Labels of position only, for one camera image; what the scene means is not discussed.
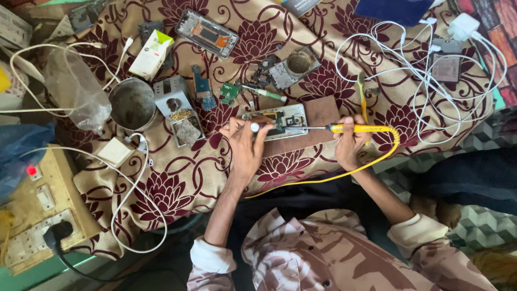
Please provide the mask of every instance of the floral bedsheet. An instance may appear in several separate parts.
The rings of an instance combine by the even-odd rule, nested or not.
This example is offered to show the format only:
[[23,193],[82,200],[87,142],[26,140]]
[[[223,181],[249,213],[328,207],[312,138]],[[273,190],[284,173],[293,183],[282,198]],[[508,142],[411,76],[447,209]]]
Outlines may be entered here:
[[[341,114],[360,112],[357,85],[341,79],[334,67],[336,48],[341,42],[351,34],[369,32],[377,23],[376,20],[354,15],[356,5],[357,0],[323,0],[304,16],[296,19],[274,0],[125,0],[106,6],[95,26],[89,31],[74,35],[70,41],[100,41],[106,44],[106,49],[83,47],[78,50],[101,57],[113,72],[122,57],[123,64],[118,76],[125,79],[131,77],[128,69],[141,49],[137,38],[128,53],[121,56],[127,38],[138,35],[137,24],[163,20],[166,32],[175,39],[172,49],[175,64],[171,69],[162,71],[155,81],[180,74],[192,88],[191,66],[197,64],[201,67],[202,76],[211,79],[216,96],[222,83],[248,79],[255,71],[256,64],[270,54],[285,59],[290,52],[310,45],[321,57],[323,64],[317,71],[283,92],[287,96],[284,104],[244,92],[231,107],[218,103],[209,112],[198,110],[206,139],[198,141],[192,149],[176,147],[169,123],[165,119],[145,131],[153,165],[146,167],[142,179],[138,181],[138,187],[145,191],[145,195],[153,198],[165,214],[166,223],[172,223],[189,213],[208,212],[214,207],[232,166],[232,149],[228,141],[218,133],[218,129],[230,117],[329,95],[335,97]],[[198,11],[238,33],[239,41],[228,60],[222,60],[177,37],[174,27],[187,8]],[[433,25],[435,34],[446,36],[448,22],[454,17],[447,5],[442,4],[431,9],[427,16],[438,19]],[[424,25],[419,25],[409,28],[406,43],[417,37],[423,27]],[[378,38],[385,45],[392,48],[400,46],[401,31],[398,27],[384,25],[378,31]],[[429,35],[428,29],[404,49],[409,60],[418,61],[425,57]],[[337,63],[340,73],[355,79],[363,70],[371,76],[400,66],[379,52],[377,44],[367,38],[354,39],[340,52]],[[465,45],[463,54],[476,57],[475,53],[475,48]],[[99,61],[91,58],[84,58],[84,61],[101,84],[109,81],[110,75]],[[424,69],[424,63],[425,60],[419,62],[418,66]],[[485,73],[471,61],[463,60],[461,72],[458,84],[447,85],[450,94],[456,98],[480,94],[488,85]],[[420,142],[417,136],[418,119],[412,103],[418,83],[407,70],[398,70],[365,84],[366,89],[378,87],[381,90],[379,97],[367,100],[370,124],[397,128],[401,135],[401,145],[395,153],[398,156],[450,150],[480,122],[463,123],[459,132],[447,143],[427,145]],[[443,114],[457,117],[453,107],[444,98],[434,92],[431,92],[431,98]],[[416,111],[421,114],[424,94],[419,93],[415,102]],[[475,105],[472,100],[457,101],[456,104],[462,111],[471,110]],[[484,100],[474,118],[491,113],[491,104],[490,99]],[[431,106],[425,108],[423,120],[441,127],[449,124]],[[94,154],[111,138],[127,135],[112,120],[108,120],[101,135],[79,130],[69,119],[58,120],[58,127],[67,133],[71,146]],[[456,130],[455,127],[436,130],[424,123],[420,123],[419,129],[421,137],[427,142],[443,141]],[[375,134],[370,144],[360,153],[360,158],[365,162],[371,161],[388,151],[392,142],[392,137],[386,133]],[[335,142],[332,141],[263,159],[247,193],[257,193],[287,182],[338,170],[334,146]],[[121,171],[136,179],[143,167],[144,158],[144,154],[136,152],[121,166]],[[126,250],[121,249],[114,240],[110,220],[113,211],[126,195],[131,197],[116,215],[115,221],[115,232],[121,240],[130,245],[139,231],[163,226],[164,222],[158,212],[145,197],[138,191],[128,193],[131,185],[106,165],[91,161],[73,180],[93,217],[103,227],[100,235],[76,249],[112,259],[123,256]]]

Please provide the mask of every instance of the shirt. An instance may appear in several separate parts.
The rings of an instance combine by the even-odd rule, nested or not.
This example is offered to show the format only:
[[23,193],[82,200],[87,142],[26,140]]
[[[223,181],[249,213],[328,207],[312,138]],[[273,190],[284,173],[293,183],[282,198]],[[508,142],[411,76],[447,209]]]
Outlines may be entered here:
[[[447,226],[416,214],[388,237],[410,266],[369,241],[350,210],[324,210],[286,222],[275,208],[248,232],[241,252],[256,290],[493,290],[445,237]],[[199,237],[190,256],[188,290],[234,290],[231,250]]]

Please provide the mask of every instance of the black pants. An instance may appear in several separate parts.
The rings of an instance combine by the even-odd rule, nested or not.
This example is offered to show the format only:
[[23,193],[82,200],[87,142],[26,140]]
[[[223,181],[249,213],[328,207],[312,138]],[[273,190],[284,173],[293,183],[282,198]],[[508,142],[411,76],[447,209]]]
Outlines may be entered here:
[[415,181],[414,195],[517,215],[517,147],[440,161]]
[[[341,173],[326,174],[314,180],[322,180]],[[380,208],[362,189],[352,183],[350,177],[342,177],[325,183],[284,186],[257,198],[245,199],[237,205],[228,248],[234,258],[240,257],[240,247],[251,227],[264,214],[277,207],[282,217],[289,221],[293,217],[302,220],[326,209],[349,209],[357,213],[368,238],[402,259],[395,244],[386,236],[391,224]]]

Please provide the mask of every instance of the shirt cuff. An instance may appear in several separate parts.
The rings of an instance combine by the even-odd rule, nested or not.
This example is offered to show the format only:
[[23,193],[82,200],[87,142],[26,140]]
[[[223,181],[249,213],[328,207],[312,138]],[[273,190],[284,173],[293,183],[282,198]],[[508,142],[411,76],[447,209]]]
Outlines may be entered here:
[[211,245],[203,236],[194,240],[190,258],[194,266],[205,272],[227,274],[237,268],[231,250]]
[[397,245],[401,254],[410,258],[419,246],[445,236],[449,228],[423,214],[393,225],[388,237]]

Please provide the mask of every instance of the yellow soldering iron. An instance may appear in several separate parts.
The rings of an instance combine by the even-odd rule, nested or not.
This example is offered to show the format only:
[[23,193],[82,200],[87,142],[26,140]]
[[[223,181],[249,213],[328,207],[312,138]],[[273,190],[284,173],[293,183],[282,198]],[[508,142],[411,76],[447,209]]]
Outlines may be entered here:
[[[343,124],[342,123],[331,123],[325,126],[284,126],[285,129],[326,129],[333,133],[342,134],[343,133]],[[363,125],[363,124],[355,124],[354,132],[355,133],[376,133],[376,132],[389,132],[389,126],[375,126],[375,125]]]

